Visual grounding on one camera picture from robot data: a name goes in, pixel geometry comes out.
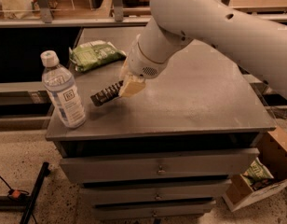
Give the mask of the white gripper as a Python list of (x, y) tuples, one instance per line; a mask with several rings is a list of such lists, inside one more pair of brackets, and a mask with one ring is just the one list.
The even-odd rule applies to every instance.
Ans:
[(123, 85), (119, 90), (120, 97), (131, 97), (145, 88), (145, 78), (158, 77), (167, 67), (167, 62), (156, 63), (145, 57), (139, 45), (140, 35), (137, 35), (132, 43), (130, 53), (123, 62), (119, 73), (119, 79)]

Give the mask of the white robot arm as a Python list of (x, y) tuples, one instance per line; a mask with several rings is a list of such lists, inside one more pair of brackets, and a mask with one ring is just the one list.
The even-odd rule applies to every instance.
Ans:
[(120, 78), (140, 91), (193, 40), (208, 44), (287, 100), (287, 25), (220, 0), (150, 0), (152, 18), (136, 37)]

